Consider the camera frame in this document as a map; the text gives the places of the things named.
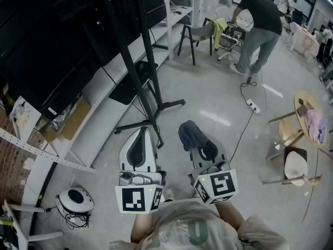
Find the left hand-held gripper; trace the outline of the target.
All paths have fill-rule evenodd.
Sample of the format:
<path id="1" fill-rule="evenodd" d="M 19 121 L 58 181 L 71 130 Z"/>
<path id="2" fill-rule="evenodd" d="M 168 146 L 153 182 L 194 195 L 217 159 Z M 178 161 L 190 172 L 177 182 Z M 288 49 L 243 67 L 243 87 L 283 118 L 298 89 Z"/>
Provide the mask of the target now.
<path id="1" fill-rule="evenodd" d="M 142 139 L 144 164 L 142 164 Z M 157 171 L 155 147 L 147 127 L 137 129 L 119 152 L 119 185 L 115 187 L 119 211 L 126 214 L 149 214 L 158 210 L 165 186 L 165 171 Z"/>

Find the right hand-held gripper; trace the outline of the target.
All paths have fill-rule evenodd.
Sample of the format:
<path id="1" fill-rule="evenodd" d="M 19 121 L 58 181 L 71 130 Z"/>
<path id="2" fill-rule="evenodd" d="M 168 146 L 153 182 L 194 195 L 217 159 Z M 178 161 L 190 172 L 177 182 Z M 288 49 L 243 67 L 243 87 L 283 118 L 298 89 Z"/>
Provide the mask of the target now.
<path id="1" fill-rule="evenodd" d="M 236 170 L 226 160 L 224 145 L 212 135 L 206 133 L 208 142 L 202 149 L 189 151 L 194 170 L 188 175 L 191 185 L 202 202 L 212 205 L 228 201 L 238 194 Z"/>

